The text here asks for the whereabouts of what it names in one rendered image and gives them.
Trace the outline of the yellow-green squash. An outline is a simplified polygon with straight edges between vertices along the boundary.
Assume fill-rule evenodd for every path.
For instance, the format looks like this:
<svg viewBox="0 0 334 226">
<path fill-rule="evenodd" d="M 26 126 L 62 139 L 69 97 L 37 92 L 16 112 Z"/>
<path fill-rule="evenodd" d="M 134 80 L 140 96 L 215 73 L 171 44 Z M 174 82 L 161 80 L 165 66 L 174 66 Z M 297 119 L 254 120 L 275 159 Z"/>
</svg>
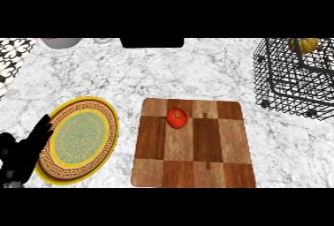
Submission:
<svg viewBox="0 0 334 226">
<path fill-rule="evenodd" d="M 300 53 L 307 54 L 317 48 L 317 38 L 291 38 L 288 47 L 292 52 L 295 52 L 295 49 L 300 49 Z"/>
</svg>

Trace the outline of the yellow patterned round plate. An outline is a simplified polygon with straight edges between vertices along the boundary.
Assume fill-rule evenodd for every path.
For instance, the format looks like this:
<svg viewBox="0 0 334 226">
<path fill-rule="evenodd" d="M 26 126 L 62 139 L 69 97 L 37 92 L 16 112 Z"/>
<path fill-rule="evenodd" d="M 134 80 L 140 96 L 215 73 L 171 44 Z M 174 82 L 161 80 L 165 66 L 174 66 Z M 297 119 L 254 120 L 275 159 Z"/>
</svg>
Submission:
<svg viewBox="0 0 334 226">
<path fill-rule="evenodd" d="M 38 156 L 35 171 L 53 185 L 85 180 L 112 154 L 119 132 L 116 111 L 106 100 L 84 96 L 50 113 L 53 134 Z"/>
</svg>

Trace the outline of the black and white patterned tile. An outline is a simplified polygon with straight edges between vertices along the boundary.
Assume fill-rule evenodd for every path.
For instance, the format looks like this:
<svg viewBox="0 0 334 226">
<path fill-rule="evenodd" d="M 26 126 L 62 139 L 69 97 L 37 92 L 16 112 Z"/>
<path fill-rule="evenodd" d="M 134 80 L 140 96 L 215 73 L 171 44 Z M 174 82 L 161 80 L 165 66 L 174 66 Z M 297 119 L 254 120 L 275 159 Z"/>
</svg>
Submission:
<svg viewBox="0 0 334 226">
<path fill-rule="evenodd" d="M 0 38 L 0 98 L 6 94 L 35 43 L 34 38 Z"/>
</svg>

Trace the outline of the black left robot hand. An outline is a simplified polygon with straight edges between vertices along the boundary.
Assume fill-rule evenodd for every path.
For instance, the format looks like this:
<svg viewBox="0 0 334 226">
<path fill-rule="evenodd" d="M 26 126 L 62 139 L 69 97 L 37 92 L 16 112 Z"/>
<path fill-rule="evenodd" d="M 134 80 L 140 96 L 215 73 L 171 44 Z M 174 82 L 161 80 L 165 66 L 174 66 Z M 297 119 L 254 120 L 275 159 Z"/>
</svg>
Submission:
<svg viewBox="0 0 334 226">
<path fill-rule="evenodd" d="M 37 165 L 38 154 L 53 134 L 50 127 L 50 116 L 44 115 L 20 141 L 16 141 L 9 132 L 0 134 L 0 189 L 23 187 Z"/>
</svg>

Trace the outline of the brown checkered wooden cutting board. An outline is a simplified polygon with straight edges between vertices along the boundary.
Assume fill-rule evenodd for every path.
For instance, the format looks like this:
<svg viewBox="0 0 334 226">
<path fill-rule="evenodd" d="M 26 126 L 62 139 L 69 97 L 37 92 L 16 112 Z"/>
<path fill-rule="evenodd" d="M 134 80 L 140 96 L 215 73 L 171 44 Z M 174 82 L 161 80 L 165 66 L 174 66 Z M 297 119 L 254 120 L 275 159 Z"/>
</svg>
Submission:
<svg viewBox="0 0 334 226">
<path fill-rule="evenodd" d="M 187 115 L 181 129 L 167 123 L 171 108 Z M 142 187 L 255 185 L 238 102 L 143 100 L 130 183 Z"/>
</svg>

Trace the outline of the red-orange round squash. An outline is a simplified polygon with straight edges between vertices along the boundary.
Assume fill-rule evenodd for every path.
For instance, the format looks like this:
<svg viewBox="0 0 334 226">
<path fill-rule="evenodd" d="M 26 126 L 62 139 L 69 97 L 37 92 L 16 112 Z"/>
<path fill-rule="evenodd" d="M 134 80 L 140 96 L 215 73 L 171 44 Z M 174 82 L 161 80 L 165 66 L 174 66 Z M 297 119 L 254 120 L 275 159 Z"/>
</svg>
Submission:
<svg viewBox="0 0 334 226">
<path fill-rule="evenodd" d="M 187 115 L 178 108 L 171 108 L 167 113 L 167 123 L 173 129 L 181 129 L 187 123 Z"/>
</svg>

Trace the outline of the black box-shaped appliance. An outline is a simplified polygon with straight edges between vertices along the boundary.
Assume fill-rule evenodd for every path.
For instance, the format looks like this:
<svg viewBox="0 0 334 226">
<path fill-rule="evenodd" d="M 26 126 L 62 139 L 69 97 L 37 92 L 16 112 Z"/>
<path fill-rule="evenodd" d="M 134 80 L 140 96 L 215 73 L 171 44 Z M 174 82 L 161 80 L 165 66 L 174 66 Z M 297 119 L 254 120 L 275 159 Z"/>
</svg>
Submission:
<svg viewBox="0 0 334 226">
<path fill-rule="evenodd" d="M 180 48 L 183 46 L 183 38 L 167 38 L 167 39 L 121 38 L 119 41 L 125 49 Z"/>
</svg>

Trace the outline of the grey round pot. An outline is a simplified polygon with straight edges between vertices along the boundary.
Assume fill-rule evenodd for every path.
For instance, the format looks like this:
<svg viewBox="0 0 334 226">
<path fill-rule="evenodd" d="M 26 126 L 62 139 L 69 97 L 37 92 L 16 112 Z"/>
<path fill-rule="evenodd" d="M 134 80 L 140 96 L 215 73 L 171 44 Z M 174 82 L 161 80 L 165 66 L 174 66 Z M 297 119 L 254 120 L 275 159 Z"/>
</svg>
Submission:
<svg viewBox="0 0 334 226">
<path fill-rule="evenodd" d="M 78 42 L 81 38 L 43 38 L 41 41 L 51 49 L 68 49 L 71 48 Z"/>
</svg>

